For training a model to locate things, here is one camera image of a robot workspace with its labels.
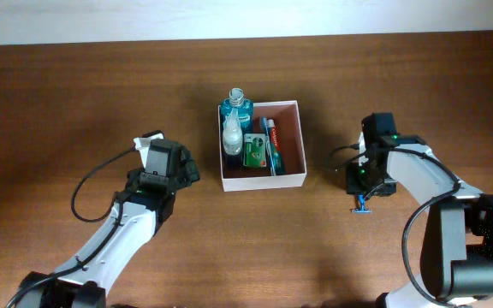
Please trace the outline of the blue disposable razor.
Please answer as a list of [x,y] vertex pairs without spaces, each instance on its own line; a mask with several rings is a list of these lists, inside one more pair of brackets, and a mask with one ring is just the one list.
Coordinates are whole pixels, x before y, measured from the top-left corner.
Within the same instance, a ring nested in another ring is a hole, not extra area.
[[357,205],[351,212],[354,214],[370,214],[372,210],[368,209],[365,204],[365,197],[362,194],[356,196]]

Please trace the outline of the clear spray bottle dark liquid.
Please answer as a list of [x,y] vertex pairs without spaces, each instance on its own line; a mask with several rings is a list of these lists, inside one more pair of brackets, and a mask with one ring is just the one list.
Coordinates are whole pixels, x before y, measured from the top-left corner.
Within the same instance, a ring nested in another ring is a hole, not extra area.
[[242,165],[243,132],[236,108],[231,110],[224,121],[222,142],[226,165],[230,169],[239,168]]

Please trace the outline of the green soap bar pack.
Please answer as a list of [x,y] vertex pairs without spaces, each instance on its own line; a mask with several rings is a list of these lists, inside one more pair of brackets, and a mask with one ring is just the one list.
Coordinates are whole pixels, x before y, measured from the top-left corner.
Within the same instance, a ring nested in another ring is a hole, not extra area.
[[246,133],[243,137],[243,166],[247,168],[265,168],[266,136],[263,133]]

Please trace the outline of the blue mouthwash bottle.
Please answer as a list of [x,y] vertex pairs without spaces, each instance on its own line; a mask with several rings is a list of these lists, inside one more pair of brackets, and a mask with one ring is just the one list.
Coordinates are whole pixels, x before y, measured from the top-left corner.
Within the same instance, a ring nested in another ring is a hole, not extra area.
[[220,103],[220,121],[223,125],[232,109],[237,109],[239,123],[243,133],[253,131],[253,102],[245,97],[240,88],[233,88],[229,91],[229,97]]

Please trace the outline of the blue white toothbrush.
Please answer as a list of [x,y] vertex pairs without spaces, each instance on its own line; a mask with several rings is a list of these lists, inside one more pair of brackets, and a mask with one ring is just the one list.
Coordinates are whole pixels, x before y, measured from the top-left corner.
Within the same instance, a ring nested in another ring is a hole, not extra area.
[[265,134],[265,149],[267,153],[268,165],[270,167],[270,174],[276,176],[275,164],[273,162],[272,151],[270,146],[270,131],[268,125],[268,119],[266,117],[261,117],[259,121],[260,129]]

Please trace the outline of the Colgate toothpaste tube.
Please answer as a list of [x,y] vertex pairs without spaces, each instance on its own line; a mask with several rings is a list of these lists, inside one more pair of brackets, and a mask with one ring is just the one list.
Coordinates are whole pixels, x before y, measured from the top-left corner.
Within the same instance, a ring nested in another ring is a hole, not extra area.
[[286,170],[284,168],[284,163],[282,160],[282,153],[280,150],[276,124],[273,119],[269,119],[267,121],[267,126],[269,129],[269,140],[270,140],[270,150],[271,150],[271,158],[274,166],[275,175],[285,175]]

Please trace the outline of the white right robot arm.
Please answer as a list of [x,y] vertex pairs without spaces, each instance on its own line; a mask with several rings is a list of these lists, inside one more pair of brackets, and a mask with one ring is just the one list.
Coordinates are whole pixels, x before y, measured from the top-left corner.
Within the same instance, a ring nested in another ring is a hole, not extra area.
[[419,203],[401,236],[408,283],[378,307],[469,307],[493,297],[493,194],[465,183],[418,135],[396,131],[390,113],[373,113],[347,161],[347,193],[366,201],[404,186]]

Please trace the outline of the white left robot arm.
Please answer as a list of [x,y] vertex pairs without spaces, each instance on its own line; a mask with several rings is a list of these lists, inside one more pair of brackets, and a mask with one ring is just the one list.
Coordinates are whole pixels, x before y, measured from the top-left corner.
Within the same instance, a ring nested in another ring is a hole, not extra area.
[[134,141],[142,165],[128,172],[115,192],[100,229],[50,274],[31,272],[9,300],[10,307],[104,307],[132,256],[169,219],[179,190],[200,175],[186,146],[157,133]]

